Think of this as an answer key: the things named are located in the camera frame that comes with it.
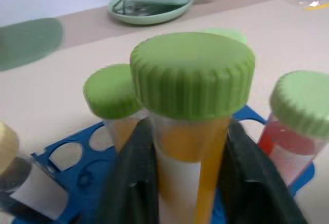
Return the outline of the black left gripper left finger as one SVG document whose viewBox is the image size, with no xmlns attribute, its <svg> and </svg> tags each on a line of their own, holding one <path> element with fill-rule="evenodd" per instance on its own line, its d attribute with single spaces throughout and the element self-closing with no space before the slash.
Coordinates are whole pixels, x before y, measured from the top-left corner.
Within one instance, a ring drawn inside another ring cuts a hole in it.
<svg viewBox="0 0 329 224">
<path fill-rule="evenodd" d="M 157 161 L 147 119 L 137 123 L 117 155 L 93 223 L 159 223 Z"/>
</svg>

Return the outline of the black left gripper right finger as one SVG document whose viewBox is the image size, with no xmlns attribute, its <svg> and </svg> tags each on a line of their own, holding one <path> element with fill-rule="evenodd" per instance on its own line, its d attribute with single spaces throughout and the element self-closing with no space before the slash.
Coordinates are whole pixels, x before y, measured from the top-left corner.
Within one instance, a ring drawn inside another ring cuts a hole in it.
<svg viewBox="0 0 329 224">
<path fill-rule="evenodd" d="M 213 208 L 214 223 L 307 223 L 272 161 L 231 119 Z"/>
</svg>

